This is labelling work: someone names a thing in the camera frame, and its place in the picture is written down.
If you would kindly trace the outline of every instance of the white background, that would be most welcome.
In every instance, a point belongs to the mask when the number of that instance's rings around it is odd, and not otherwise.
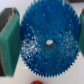
[[[0,12],[5,7],[16,7],[20,13],[21,21],[25,10],[31,2],[33,2],[33,0],[0,0]],[[76,3],[72,4],[72,6],[77,14],[80,15],[84,3]],[[79,53],[77,60],[68,71],[54,78],[44,78],[27,69],[22,58],[19,57],[14,77],[0,77],[0,84],[30,84],[34,80],[40,80],[44,84],[84,84],[84,58],[82,54]]]

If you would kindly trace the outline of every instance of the mounting hole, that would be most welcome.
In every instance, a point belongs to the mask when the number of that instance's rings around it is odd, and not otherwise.
[[[44,49],[48,54],[53,53],[55,51],[55,43],[53,40],[47,40]]]

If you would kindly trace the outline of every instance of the green object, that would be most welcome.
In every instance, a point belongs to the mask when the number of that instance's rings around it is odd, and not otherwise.
[[[6,76],[13,76],[22,46],[20,36],[19,13],[13,9],[14,15],[0,32],[1,62]]]
[[[81,13],[80,15],[80,22],[81,22],[81,33],[80,33],[78,46],[84,56],[84,14],[83,13]]]

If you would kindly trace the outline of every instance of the plastic gear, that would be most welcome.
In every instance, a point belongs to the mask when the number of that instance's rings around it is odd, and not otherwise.
[[[31,84],[43,84],[43,82],[36,80],[36,81],[33,81]]]
[[[65,72],[78,55],[80,22],[66,0],[38,0],[26,11],[21,23],[26,65],[41,76]]]

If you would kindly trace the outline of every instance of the red object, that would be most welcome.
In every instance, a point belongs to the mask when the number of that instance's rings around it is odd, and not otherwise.
[[[31,84],[43,84],[41,81],[33,81]]]
[[[83,8],[83,10],[82,10],[82,14],[84,14],[84,8]]]

